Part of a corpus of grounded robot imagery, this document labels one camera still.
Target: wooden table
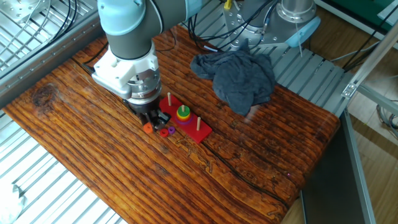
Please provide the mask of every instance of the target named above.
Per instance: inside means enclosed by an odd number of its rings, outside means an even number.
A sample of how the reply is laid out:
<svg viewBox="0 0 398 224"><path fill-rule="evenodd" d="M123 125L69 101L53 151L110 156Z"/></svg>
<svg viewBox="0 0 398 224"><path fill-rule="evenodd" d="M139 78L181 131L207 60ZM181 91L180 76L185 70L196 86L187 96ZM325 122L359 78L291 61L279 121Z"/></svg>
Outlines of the wooden table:
<svg viewBox="0 0 398 224"><path fill-rule="evenodd" d="M81 63L100 38L41 79L4 111L129 223L280 223L339 127L333 114L276 86L247 118L190 70L201 52L175 27L159 52L170 91L213 132L196 144L177 128L146 134L121 99ZM157 49L173 46L155 38Z"/></svg>

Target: green ring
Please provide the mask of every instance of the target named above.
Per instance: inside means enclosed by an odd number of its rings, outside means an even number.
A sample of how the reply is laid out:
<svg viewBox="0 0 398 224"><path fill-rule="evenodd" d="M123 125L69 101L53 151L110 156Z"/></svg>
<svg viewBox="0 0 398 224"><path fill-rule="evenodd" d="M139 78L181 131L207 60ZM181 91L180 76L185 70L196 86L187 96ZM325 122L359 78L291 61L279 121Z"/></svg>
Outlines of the green ring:
<svg viewBox="0 0 398 224"><path fill-rule="evenodd" d="M181 117L186 117L188 116L191 111L189 109L189 107L185 106L185 112L182 112L182 106L180 106L177 110L177 113L181 116Z"/></svg>

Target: crumpled towel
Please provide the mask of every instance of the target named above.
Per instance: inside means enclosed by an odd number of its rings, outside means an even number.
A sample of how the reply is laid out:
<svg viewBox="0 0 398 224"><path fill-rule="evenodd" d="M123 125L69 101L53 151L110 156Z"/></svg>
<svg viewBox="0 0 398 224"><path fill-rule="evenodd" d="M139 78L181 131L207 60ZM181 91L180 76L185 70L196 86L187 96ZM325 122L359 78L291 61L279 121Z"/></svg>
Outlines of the crumpled towel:
<svg viewBox="0 0 398 224"><path fill-rule="evenodd" d="M14 223L24 208L26 198L19 196L19 188L0 180L0 224Z"/></svg>
<svg viewBox="0 0 398 224"><path fill-rule="evenodd" d="M249 113L252 105L268 102L276 83L271 58L251 55L248 47L234 52L196 55L191 69L199 78L213 80L216 95L243 116Z"/></svg>

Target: red wooden board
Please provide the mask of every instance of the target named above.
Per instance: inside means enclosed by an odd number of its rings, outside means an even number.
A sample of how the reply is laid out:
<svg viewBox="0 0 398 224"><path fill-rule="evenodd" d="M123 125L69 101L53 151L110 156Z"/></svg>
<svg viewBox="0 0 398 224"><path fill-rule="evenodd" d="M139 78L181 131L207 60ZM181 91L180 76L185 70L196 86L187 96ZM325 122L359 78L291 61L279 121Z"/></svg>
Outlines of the red wooden board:
<svg viewBox="0 0 398 224"><path fill-rule="evenodd" d="M180 121L177 120L176 112L178 108L182 105L182 103L173 95L172 97L172 105L169 106L169 99L166 97L160 101L160 109L163 113L168 113L172 116L172 121L180 127L187 135L189 135L196 143L201 143L209 134L213 131L211 127L209 127L205 122L200 120L200 130L197 131L197 122L198 116L193 113L192 120L188 124L181 124Z"/></svg>

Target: wooden peg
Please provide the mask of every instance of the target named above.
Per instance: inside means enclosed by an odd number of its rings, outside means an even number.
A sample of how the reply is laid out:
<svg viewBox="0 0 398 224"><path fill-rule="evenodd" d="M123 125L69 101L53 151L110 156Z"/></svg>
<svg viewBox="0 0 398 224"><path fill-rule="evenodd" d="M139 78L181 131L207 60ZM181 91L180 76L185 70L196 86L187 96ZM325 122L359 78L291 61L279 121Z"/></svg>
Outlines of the wooden peg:
<svg viewBox="0 0 398 224"><path fill-rule="evenodd" d="M197 131L200 130L200 117L198 117Z"/></svg>
<svg viewBox="0 0 398 224"><path fill-rule="evenodd" d="M167 98L169 99L169 106L171 106L172 105L172 94L167 93Z"/></svg>

